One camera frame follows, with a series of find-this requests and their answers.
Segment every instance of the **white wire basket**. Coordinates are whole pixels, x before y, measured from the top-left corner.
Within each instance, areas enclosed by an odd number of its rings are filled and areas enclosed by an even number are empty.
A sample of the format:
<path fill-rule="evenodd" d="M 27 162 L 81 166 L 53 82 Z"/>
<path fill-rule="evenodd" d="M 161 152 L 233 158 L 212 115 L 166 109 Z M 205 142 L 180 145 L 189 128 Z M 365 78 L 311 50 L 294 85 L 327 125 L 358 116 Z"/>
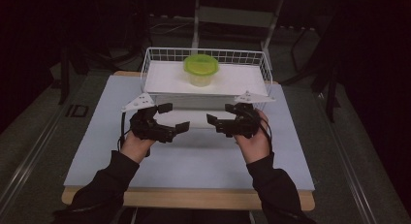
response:
<path fill-rule="evenodd" d="M 214 57 L 219 64 L 221 87 L 194 87 L 188 81 L 184 83 L 180 77 L 185 74 L 183 61 L 193 54 L 206 54 Z M 254 73 L 251 80 L 247 73 Z M 159 79 L 152 84 L 153 78 Z M 175 107 L 185 109 L 214 109 L 221 103 L 232 101 L 233 97 L 245 93 L 260 93 L 271 96 L 272 75 L 266 56 L 261 51 L 213 49 L 213 48 L 148 48 L 142 64 L 142 92 L 147 92 L 156 104 L 172 102 Z"/>

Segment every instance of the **black cloth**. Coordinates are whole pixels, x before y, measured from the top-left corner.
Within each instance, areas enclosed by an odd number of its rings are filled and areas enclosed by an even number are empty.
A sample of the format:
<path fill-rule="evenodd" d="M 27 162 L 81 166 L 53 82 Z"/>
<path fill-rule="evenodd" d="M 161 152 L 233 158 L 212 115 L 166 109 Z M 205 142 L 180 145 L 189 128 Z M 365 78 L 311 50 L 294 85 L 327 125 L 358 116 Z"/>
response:
<path fill-rule="evenodd" d="M 272 167 L 273 156 L 247 165 L 267 220 L 269 223 L 315 223 L 301 211 L 297 188 L 287 173 Z M 139 166 L 113 151 L 110 164 L 76 193 L 71 205 L 55 213 L 52 223 L 111 223 L 122 207 L 124 192 Z"/>

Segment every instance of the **floor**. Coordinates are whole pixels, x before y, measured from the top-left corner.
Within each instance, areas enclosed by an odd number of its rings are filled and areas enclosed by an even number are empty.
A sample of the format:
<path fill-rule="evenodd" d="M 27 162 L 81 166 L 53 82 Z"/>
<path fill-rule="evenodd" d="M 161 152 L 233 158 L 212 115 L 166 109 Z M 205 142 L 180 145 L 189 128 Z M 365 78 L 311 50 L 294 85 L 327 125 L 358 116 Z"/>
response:
<path fill-rule="evenodd" d="M 162 21 L 153 19 L 155 47 L 191 47 L 192 26 L 187 19 L 172 23 L 167 20 L 166 25 L 156 26 Z M 226 38 L 221 34 L 212 38 L 208 33 L 215 31 L 215 26 L 203 26 L 203 30 L 200 48 L 260 49 L 259 41 Z M 258 37 L 259 31 L 249 35 Z M 289 52 L 299 33 L 292 28 L 275 31 L 269 47 L 274 80 L 282 81 L 296 74 Z M 318 40 L 312 31 L 302 38 L 296 48 L 299 66 L 309 58 Z M 118 66 L 137 71 L 140 63 L 137 57 Z M 0 136 L 0 176 L 4 178 L 0 191 L 5 191 L 0 203 L 0 223 L 48 223 L 54 210 L 65 207 L 60 200 L 62 184 L 109 74 L 96 65 L 87 77 L 72 73 L 72 95 L 65 106 L 57 105 L 59 90 L 47 89 Z M 318 223 L 411 223 L 344 87 L 337 88 L 340 107 L 334 109 L 335 123 L 330 123 L 324 112 L 324 96 L 309 89 L 312 80 L 306 78 L 284 87 L 316 187 L 316 208 L 307 215 Z M 70 115 L 70 105 L 89 107 L 88 115 Z M 38 155 L 38 160 L 24 161 L 29 154 Z M 27 165 L 29 170 L 23 170 L 22 166 Z M 23 183 L 14 181 L 15 175 Z M 256 223 L 267 223 L 260 211 L 253 211 L 253 215 Z"/>

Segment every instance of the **metal rail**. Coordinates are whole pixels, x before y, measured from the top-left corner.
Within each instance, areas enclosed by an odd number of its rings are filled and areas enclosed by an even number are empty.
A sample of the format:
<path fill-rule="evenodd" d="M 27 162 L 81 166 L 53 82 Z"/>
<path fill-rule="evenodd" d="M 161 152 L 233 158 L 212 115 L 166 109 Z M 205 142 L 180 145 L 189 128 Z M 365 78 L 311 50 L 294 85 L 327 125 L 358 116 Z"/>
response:
<path fill-rule="evenodd" d="M 34 167 L 42 156 L 43 152 L 47 148 L 47 144 L 50 141 L 59 119 L 65 114 L 68 107 L 74 100 L 75 95 L 79 91 L 80 86 L 83 83 L 82 80 L 77 80 L 78 83 L 72 86 L 71 94 L 68 96 L 66 103 L 61 105 L 52 118 L 48 121 L 46 127 L 43 129 L 37 141 L 31 147 L 30 152 L 26 155 L 24 160 L 15 170 L 12 178 L 10 179 L 6 189 L 3 191 L 0 197 L 0 223 L 3 223 L 8 210 L 12 206 L 13 202 L 16 200 L 19 192 L 21 191 L 23 185 L 30 177 Z"/>
<path fill-rule="evenodd" d="M 319 97 L 314 97 L 316 103 L 320 110 L 322 110 L 324 98 L 322 94 Z M 325 112 L 321 112 L 321 115 L 326 119 L 329 120 Z M 363 219 L 363 223 L 365 224 L 376 224 L 377 221 L 375 219 L 374 213 L 372 212 L 371 206 L 368 203 L 367 197 L 364 193 L 364 189 L 357 177 L 357 174 L 351 164 L 351 161 L 348 157 L 347 151 L 345 150 L 344 143 L 342 142 L 341 138 L 338 135 L 338 129 L 336 126 L 329 121 L 327 121 L 328 127 L 331 130 L 332 136 L 334 137 L 337 145 L 338 150 L 338 159 L 342 166 L 342 171 L 347 179 L 348 185 L 350 190 L 353 194 L 354 200 L 357 204 L 357 208 L 360 212 L 360 216 Z"/>

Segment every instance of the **table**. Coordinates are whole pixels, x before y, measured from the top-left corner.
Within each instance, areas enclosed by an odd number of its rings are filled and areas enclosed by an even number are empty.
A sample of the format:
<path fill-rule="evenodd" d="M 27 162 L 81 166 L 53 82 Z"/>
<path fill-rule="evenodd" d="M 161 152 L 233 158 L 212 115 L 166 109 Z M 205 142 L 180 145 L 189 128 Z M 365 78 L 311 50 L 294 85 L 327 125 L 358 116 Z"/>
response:
<path fill-rule="evenodd" d="M 138 76 L 120 72 L 117 76 Z M 62 201 L 70 204 L 81 186 L 66 186 Z M 311 191 L 299 191 L 302 210 L 315 207 Z M 216 208 L 261 209 L 261 202 L 253 189 L 198 189 L 198 188 L 129 188 L 124 195 L 124 206 L 152 208 Z"/>

